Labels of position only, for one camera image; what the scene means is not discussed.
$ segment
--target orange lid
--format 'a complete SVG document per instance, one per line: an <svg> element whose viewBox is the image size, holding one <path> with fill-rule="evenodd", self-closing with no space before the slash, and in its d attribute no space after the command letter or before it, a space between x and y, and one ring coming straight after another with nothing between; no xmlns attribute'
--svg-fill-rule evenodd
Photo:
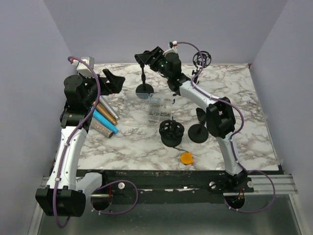
<svg viewBox="0 0 313 235"><path fill-rule="evenodd" d="M185 165L187 164L191 164L194 162L194 160L192 159L191 153L187 152L187 153L183 153L180 157L180 160L182 163L184 163Z"/></svg>

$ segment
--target wire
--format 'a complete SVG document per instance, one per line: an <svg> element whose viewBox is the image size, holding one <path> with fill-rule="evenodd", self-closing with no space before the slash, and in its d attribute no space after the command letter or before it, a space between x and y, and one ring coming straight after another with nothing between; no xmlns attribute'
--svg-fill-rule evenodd
<svg viewBox="0 0 313 235"><path fill-rule="evenodd" d="M268 175L266 175L264 172L262 172L262 171L260 171L260 170L247 170L247 169L238 161L238 157L236 156L236 151L235 151L234 144L233 144L233 141L232 141L233 136L236 135L236 134L238 134L238 133L242 130L242 128L244 127L244 123L245 123L244 115L242 114L242 112L240 111L240 109L237 108L235 105L233 105L233 104L231 104L231 103L229 103L229 102L227 102L227 101L225 101L225 100L222 100L222 99L217 99L217 98L210 97L210 96L208 96L205 92L201 91L201 89L198 88L198 86L194 83L194 80L195 80L196 77L199 76L199 74L202 72L202 70L203 70L203 68L204 68L204 59L203 59L202 53L201 53L200 50L199 50L194 44L192 44L192 43L188 43L188 42L177 42L177 44L188 44L188 45L191 45L191 46L194 47L194 48L199 52L199 54L200 54L201 61L202 61L201 69L200 69L200 71L199 71L197 74L195 74L195 75L191 78L191 81L190 81L191 86L192 86L196 91L198 91L199 93L201 93L202 95L204 95L205 97L207 97L207 98L209 98L209 99L211 99L211 100L214 100L214 101L219 101L219 102L222 102L222 103L224 103L224 104L227 104L227 105L231 106L232 108L234 108L234 109L239 113L240 118L241 118L241 125L240 125L239 129L236 130L234 133L232 133L232 134L230 135L230 137L229 137L231 151L232 151L232 153L233 153L233 156L234 156L234 158L235 158L237 164L238 164L245 172L247 172L248 174L250 174L250 173L252 173L252 172L258 172L258 173L260 173L260 174L263 174L265 177L268 178L268 180L270 181L270 183L272 184L272 187L273 187L273 198L272 198L271 202L270 202L267 206L265 206L265 207L263 207L263 208L261 208L261 209L255 210L255 211L242 211L242 210L234 209L234 208L232 208L232 207L226 202L226 200L224 200L224 202L226 203L226 205L228 206L228 208L229 208L230 210L232 210L232 211L237 211L237 212L241 212L241 213L258 213L258 212L265 211L266 209L268 209L268 208L274 203L274 201L275 201L275 199L276 199L276 190L275 190L274 182L273 182L273 180L272 180Z"/></svg>
<svg viewBox="0 0 313 235"><path fill-rule="evenodd" d="M238 199L240 200L240 194L242 193L243 189L241 188L240 191L239 191L239 194L238 194Z"/></svg>
<svg viewBox="0 0 313 235"><path fill-rule="evenodd" d="M158 74L161 76L161 77L164 77L164 78L166 78L165 76L163 76L161 73L160 73L160 71L158 72Z"/></svg>
<svg viewBox="0 0 313 235"><path fill-rule="evenodd" d="M112 198L112 185L110 185L109 198Z"/></svg>
<svg viewBox="0 0 313 235"><path fill-rule="evenodd" d="M85 121L88 120L88 118L93 114L93 111L95 110L96 106L98 105L99 103L99 98L100 98L100 94L101 94L101 88L100 88L100 82L99 82L99 78L97 76L97 74L95 73L95 71L92 69L92 67L87 64L85 61L79 59L79 58L76 58L74 56L69 56L67 58L68 61L70 61L71 63L73 63L73 60L77 60L79 61L80 63L82 63L83 65L85 65L92 73L93 77L95 78L96 80L96 83L97 83L97 89L98 89L98 92L97 92L97 99L95 101L95 105L92 107L92 109L90 110L90 112L86 115L86 117L76 126L76 128L72 131L72 133L69 135L67 141L66 141L66 145L64 146L63 148L63 151L62 151L62 154L61 154L61 158L60 158L60 162L59 162L59 166L58 166L58 171L57 171L57 176L56 176L56 179L59 179L60 176L61 176L61 170L62 170L62 166L63 166L63 163L64 163L64 158L65 158L65 154L66 154L66 151L67 151L67 147L69 146L70 144L70 141L71 139L73 138L73 136L75 135L76 131L84 124ZM57 203L56 203L56 198L57 198L57 190L58 190L58 185L59 185L59 181L55 181L55 185L54 185L54 189L53 189L53 197L52 197L52 207L53 207L53 216L55 218L55 221L57 223L57 225L59 226L59 228L64 228L69 219L70 219L70 216L67 217L66 221L64 224L61 224L60 220L59 220L59 217L58 217L58 214L57 214Z"/></svg>
<svg viewBox="0 0 313 235"><path fill-rule="evenodd" d="M188 153L189 151L187 151L187 150L184 150L184 149L182 149L182 148L176 148L176 147L173 147L174 149L177 149L177 150L179 150L179 151L185 151L186 153Z"/></svg>
<svg viewBox="0 0 313 235"><path fill-rule="evenodd" d="M101 190L101 189L104 189L104 188L106 188L106 187L108 187L108 186L111 186L111 185L113 185L113 184L116 184L116 183L129 183L129 184L131 184L131 185L134 187L134 189L135 189L135 191L136 191L136 199L135 199L135 202L132 204L132 206L129 207L127 210L124 210L124 211L122 211L122 212L121 212L121 211L120 211L120 212L106 212L106 211L104 212L104 211L97 211L97 210L93 207L92 200L90 199L90 205L91 205L91 207L92 207L92 212L93 212L93 211L96 211L96 212L98 212L99 214L101 213L101 214L119 215L119 214L125 214L125 213L131 211L131 210L136 206L136 204L137 204L137 202L138 202L138 198L139 198L138 189L137 189L136 185L135 185L133 182L129 181L129 180L117 180L117 181L113 181L113 182L111 182L111 183L108 183L108 184L106 184L106 185L101 186L100 188L97 188L97 189L95 190L95 192L96 192L96 191L99 191L99 190Z"/></svg>

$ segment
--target black spool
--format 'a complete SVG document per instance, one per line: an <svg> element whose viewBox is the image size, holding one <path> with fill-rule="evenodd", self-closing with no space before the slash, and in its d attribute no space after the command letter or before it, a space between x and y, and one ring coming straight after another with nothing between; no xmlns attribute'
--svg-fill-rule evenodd
<svg viewBox="0 0 313 235"><path fill-rule="evenodd" d="M159 133L162 143L167 147L176 147L181 143L185 128L175 120L161 122Z"/></svg>
<svg viewBox="0 0 313 235"><path fill-rule="evenodd" d="M201 51L202 57L203 57L203 61L204 61L204 65L203 67L206 68L211 64L212 61L212 57L210 55L209 52L202 50ZM198 67L202 65L202 60L201 60L201 56L200 53L197 52L194 57L192 58L192 62L194 63L194 66Z"/></svg>

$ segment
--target metal tube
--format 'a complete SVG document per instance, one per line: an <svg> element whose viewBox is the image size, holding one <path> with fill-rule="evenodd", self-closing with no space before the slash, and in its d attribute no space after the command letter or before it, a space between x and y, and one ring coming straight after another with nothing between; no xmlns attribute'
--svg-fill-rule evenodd
<svg viewBox="0 0 313 235"><path fill-rule="evenodd" d="M96 107L97 111L104 116L110 123L112 123L114 126L117 125L117 121L112 117L112 115L106 110L105 107L102 106L102 104L98 103Z"/></svg>
<svg viewBox="0 0 313 235"><path fill-rule="evenodd" d="M104 99L103 96L100 96L100 99L99 99L100 103L102 104L103 107L105 107L108 112L116 119L116 120L119 120L120 117L119 115L117 114L117 112L112 108L112 106L106 101L106 99Z"/></svg>

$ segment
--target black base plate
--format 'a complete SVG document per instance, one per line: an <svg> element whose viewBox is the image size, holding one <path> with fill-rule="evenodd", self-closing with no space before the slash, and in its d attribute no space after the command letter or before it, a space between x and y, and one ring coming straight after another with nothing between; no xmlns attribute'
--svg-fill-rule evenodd
<svg viewBox="0 0 313 235"><path fill-rule="evenodd" d="M102 170L102 169L78 169L76 176L84 177L87 173L96 172L102 175L103 184L113 182L116 180L129 180L132 181L140 194L138 203L142 204L164 204L164 203L224 203L223 193L232 192L239 194L240 189L245 189L245 193L253 192L253 188L249 188L246 183L236 188L225 187L225 183L229 182L227 172L224 170ZM265 171L266 174L275 174L278 171ZM209 182L215 182L216 188L209 188ZM199 188L199 190L180 191L176 190L183 187ZM164 189L173 188L171 192ZM109 194L109 188L104 188L95 194ZM112 185L113 204L130 205L134 203L134 189L126 184L124 189L119 189L118 184ZM105 208L108 201L102 198L105 204L100 205L97 203L98 208Z"/></svg>
<svg viewBox="0 0 313 235"><path fill-rule="evenodd" d="M195 124L189 128L188 137L192 142L203 143L206 142L207 138L209 138L209 132L205 126L201 127L200 124Z"/></svg>
<svg viewBox="0 0 313 235"><path fill-rule="evenodd" d="M154 93L155 91L153 90L153 87L149 84L146 84L146 89L143 89L143 84L140 84L139 86L137 86L136 88L136 93L146 93L146 94L151 94Z"/></svg>
<svg viewBox="0 0 313 235"><path fill-rule="evenodd" d="M225 197L226 202L234 209L240 209L245 205L245 198L238 199L238 196Z"/></svg>

